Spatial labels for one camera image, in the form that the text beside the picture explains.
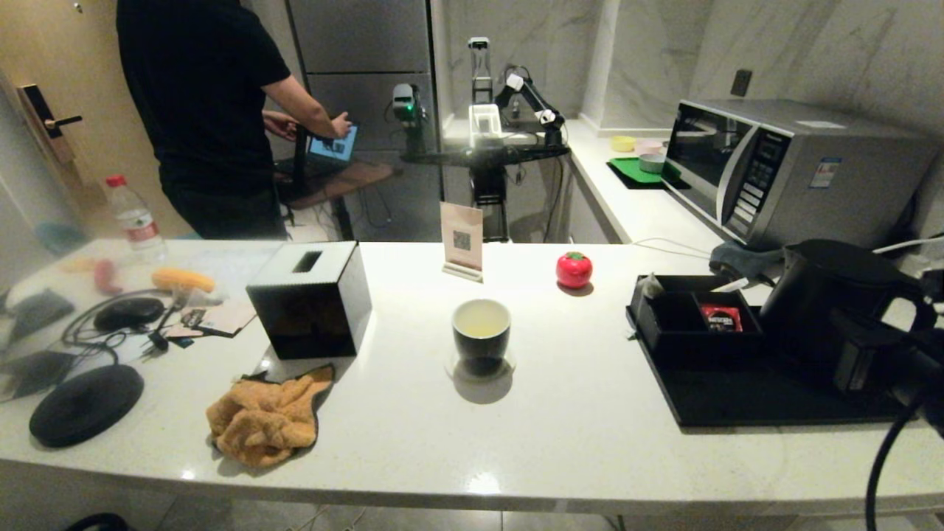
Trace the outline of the black electric kettle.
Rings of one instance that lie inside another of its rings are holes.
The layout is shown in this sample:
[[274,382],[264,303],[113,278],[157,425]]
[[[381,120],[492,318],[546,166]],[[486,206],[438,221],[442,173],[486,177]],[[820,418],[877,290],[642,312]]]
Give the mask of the black electric kettle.
[[835,373],[841,336],[835,309],[882,319],[894,299],[916,306],[911,330],[926,330],[937,313],[920,283],[882,255],[845,242],[812,239],[783,248],[785,269],[760,310],[766,337],[781,353],[820,378]]

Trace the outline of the clear plastic water bottle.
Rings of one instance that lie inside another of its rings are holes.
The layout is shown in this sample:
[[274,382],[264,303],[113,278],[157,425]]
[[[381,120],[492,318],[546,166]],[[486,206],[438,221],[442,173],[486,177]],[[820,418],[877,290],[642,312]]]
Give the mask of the clear plastic water bottle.
[[109,211],[132,252],[142,262],[163,263],[167,257],[167,246],[151,208],[128,185],[125,176],[113,174],[105,178],[105,195]]

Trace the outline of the black serving tray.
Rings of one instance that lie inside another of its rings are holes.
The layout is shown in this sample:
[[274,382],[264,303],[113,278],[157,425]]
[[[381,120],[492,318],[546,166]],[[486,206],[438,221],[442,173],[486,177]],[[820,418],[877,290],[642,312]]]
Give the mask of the black serving tray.
[[776,356],[756,356],[733,367],[672,369],[655,366],[640,347],[684,429],[890,423],[903,411],[893,397],[846,395]]

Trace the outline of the grey cloth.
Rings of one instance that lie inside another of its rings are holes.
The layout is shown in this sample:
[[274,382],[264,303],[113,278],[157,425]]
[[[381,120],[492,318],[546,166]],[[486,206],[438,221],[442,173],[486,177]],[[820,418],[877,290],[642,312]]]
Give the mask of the grey cloth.
[[776,251],[751,251],[738,242],[724,242],[712,249],[709,269],[712,273],[728,276],[732,280],[747,279],[761,282],[770,279],[765,273],[783,261],[782,249]]

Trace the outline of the green cutting board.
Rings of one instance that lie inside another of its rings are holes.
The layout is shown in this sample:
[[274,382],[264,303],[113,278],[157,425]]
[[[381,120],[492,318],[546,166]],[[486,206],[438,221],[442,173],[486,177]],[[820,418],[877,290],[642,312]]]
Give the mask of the green cutting board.
[[681,179],[680,172],[672,168],[662,154],[656,157],[658,171],[651,173],[640,166],[641,159],[631,157],[613,158],[606,162],[610,171],[630,190],[662,190],[668,185],[688,190],[692,187]]

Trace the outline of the red tomato-shaped timer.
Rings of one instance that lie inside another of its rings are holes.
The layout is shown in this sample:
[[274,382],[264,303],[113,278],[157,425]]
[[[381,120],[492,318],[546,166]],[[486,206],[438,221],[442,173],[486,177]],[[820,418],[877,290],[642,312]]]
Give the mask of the red tomato-shaped timer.
[[557,283],[568,289],[581,289],[590,283],[594,266],[585,254],[578,251],[563,253],[555,266]]

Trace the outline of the black ceramic cup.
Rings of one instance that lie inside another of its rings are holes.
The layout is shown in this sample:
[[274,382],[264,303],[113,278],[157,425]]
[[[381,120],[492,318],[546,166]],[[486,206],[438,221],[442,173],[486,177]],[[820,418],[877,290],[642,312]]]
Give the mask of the black ceramic cup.
[[452,313],[451,328],[459,363],[485,377],[502,368],[510,340],[509,309],[498,300],[470,299]]

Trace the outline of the black teleoperation stand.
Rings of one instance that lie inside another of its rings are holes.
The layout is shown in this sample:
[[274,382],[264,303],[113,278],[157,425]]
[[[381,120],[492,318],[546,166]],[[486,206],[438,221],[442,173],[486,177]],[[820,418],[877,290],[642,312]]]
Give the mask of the black teleoperation stand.
[[502,111],[493,103],[493,98],[498,94],[493,91],[490,44],[491,41],[486,37],[472,37],[468,41],[473,63],[472,103],[468,108],[469,146],[451,152],[427,150],[419,156],[409,156],[404,151],[400,157],[408,164],[468,168],[473,205],[489,207],[498,215],[493,226],[485,229],[485,241],[505,243],[510,241],[507,167],[546,159],[557,160],[569,154],[570,148],[564,141],[562,131],[566,118],[539,93],[529,74],[520,75],[524,85],[517,95],[523,97],[532,108],[544,133],[534,145],[506,142],[507,135],[502,130]]

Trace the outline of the black tissue box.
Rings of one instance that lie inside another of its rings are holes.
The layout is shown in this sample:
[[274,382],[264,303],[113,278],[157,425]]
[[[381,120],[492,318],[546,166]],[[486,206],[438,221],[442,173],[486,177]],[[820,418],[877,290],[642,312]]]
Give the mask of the black tissue box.
[[357,355],[373,313],[355,240],[283,244],[246,293],[281,360]]

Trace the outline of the open laptop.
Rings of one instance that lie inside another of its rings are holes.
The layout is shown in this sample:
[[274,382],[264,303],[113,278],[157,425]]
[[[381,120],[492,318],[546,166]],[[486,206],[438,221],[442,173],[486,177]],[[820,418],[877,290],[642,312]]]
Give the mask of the open laptop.
[[340,139],[330,139],[310,134],[305,152],[311,162],[345,166],[350,163],[358,141],[360,124],[352,123],[350,131]]

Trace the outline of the yellow toy corn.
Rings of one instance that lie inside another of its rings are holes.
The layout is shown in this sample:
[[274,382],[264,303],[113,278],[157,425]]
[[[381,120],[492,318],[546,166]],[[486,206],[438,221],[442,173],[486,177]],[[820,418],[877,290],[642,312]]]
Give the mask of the yellow toy corn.
[[209,294],[216,287],[209,276],[181,268],[158,268],[151,274],[151,281],[156,289],[165,291],[198,289]]

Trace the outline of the round black kettle base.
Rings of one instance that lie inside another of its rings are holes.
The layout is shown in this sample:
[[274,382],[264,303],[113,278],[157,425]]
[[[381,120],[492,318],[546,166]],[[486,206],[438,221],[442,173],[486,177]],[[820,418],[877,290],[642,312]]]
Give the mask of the round black kettle base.
[[133,367],[97,367],[45,396],[32,413],[28,429],[47,448],[84,443],[129,413],[144,393],[144,386],[144,378]]

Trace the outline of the round black base part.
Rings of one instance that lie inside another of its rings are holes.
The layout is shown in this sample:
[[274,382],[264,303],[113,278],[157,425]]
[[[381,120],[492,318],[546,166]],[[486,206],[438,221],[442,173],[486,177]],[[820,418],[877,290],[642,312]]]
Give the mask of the round black base part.
[[128,522],[114,512],[99,512],[73,522],[62,531],[133,531]]

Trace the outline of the teal stool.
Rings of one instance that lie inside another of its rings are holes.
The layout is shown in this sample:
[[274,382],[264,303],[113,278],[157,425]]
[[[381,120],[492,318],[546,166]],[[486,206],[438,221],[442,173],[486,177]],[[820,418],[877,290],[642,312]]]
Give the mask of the teal stool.
[[55,257],[64,257],[90,242],[76,226],[44,222],[34,228],[38,242]]

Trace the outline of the dark flat device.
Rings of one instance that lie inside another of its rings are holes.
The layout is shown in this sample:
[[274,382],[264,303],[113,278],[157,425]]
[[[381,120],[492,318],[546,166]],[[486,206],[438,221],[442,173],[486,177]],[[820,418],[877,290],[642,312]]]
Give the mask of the dark flat device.
[[75,360],[73,353],[42,350],[0,363],[0,403],[54,389],[65,381]]

